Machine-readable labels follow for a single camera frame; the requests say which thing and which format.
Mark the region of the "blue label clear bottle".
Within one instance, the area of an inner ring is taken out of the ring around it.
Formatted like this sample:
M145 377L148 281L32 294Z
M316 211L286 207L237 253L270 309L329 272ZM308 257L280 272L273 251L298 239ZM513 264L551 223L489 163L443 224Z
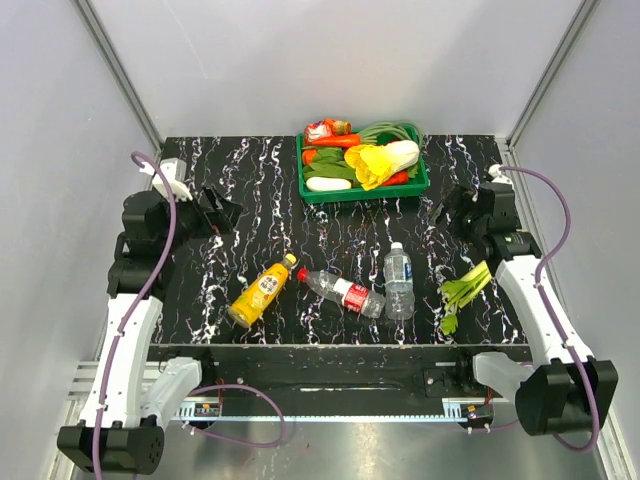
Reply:
M413 317L415 295L412 264L401 242L392 242L384 257L385 314L394 322L404 322Z

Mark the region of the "yellow juice bottle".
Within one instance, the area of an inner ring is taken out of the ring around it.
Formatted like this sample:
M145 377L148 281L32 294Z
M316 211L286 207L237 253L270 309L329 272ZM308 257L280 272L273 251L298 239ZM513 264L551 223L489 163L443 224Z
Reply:
M264 271L228 308L235 323L249 329L283 289L296 263L297 258L287 253Z

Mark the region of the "red label clear bottle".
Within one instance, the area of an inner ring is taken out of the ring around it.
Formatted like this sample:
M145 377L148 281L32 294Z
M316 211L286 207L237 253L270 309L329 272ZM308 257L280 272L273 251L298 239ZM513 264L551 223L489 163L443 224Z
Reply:
M320 297L371 319L378 319L385 306L383 295L327 271L301 268L297 279Z

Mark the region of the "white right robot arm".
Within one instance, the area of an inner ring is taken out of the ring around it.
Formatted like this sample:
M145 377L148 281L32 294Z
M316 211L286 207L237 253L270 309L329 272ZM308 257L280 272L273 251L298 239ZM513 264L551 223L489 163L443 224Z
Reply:
M611 361L596 359L572 327L548 280L542 251L521 225L514 188L500 182L476 189L455 185L428 219L447 225L482 255L515 310L532 357L525 367L503 353L476 354L456 369L457 388L469 396L491 388L514 405L531 436L598 434L617 370Z

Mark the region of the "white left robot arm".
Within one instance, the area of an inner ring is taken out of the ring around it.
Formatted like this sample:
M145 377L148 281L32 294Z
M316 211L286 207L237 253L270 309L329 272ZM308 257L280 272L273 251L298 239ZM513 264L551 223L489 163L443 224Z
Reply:
M198 198L159 190L123 203L123 231L108 272L107 332L87 401L57 447L80 470L150 475L159 466L165 429L192 392L213 390L217 372L197 358L174 357L143 386L152 333L184 244L234 230L243 207L205 187Z

